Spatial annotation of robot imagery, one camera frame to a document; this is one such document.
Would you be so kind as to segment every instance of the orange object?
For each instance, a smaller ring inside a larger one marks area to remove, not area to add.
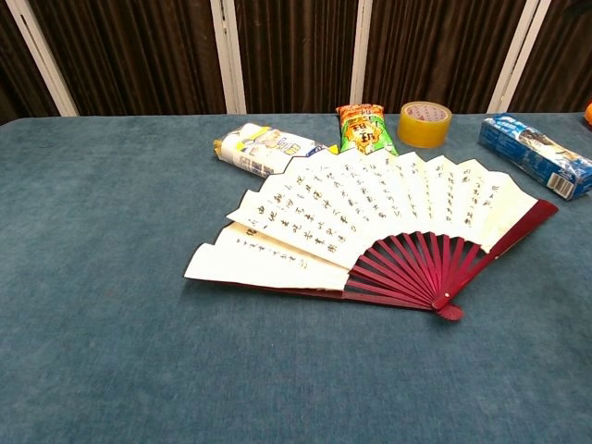
[[[586,108],[586,111],[584,113],[584,118],[588,122],[588,125],[592,126],[592,102],[588,104],[588,108]]]

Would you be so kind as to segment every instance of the snack bag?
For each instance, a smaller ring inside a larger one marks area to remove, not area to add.
[[[262,178],[283,173],[293,156],[308,157],[326,148],[311,139],[253,123],[214,141],[218,159]]]
[[[341,121],[341,150],[356,148],[364,154],[385,149],[398,155],[385,125],[380,105],[345,105],[337,108]]]

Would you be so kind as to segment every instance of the white vertical stripe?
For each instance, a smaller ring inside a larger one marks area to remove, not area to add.
[[[241,50],[234,0],[210,0],[218,63],[228,114],[246,114]]]
[[[358,0],[358,19],[355,26],[355,46],[351,64],[350,104],[362,102],[371,18],[372,0]]]
[[[6,0],[6,4],[17,22],[20,31],[43,81],[54,99],[55,107],[61,116],[77,116],[78,110],[70,96],[68,86],[57,67],[47,41],[43,37],[37,18],[33,14],[28,0]]]
[[[508,49],[506,60],[499,74],[496,89],[491,96],[487,108],[488,113],[508,111],[549,5],[550,0],[526,1],[512,43]]]

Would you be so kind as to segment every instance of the teal tablecloth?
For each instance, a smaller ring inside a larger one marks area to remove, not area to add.
[[[0,129],[0,442],[592,442],[592,203],[428,313],[190,282],[261,180],[212,153],[252,121],[339,142],[330,115],[24,119]],[[522,115],[592,157],[580,115]],[[394,136],[396,116],[387,116]],[[409,151],[399,143],[402,153]]]

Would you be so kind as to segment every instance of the striped curtain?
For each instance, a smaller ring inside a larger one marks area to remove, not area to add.
[[[333,113],[350,100],[357,0],[235,0],[249,113]]]
[[[82,115],[226,112],[208,0],[30,0]]]
[[[551,2],[510,111],[584,111],[590,101],[592,1]]]
[[[484,113],[525,0],[374,0],[364,101]]]
[[[0,125],[21,117],[57,116],[35,61],[6,5],[0,2]]]

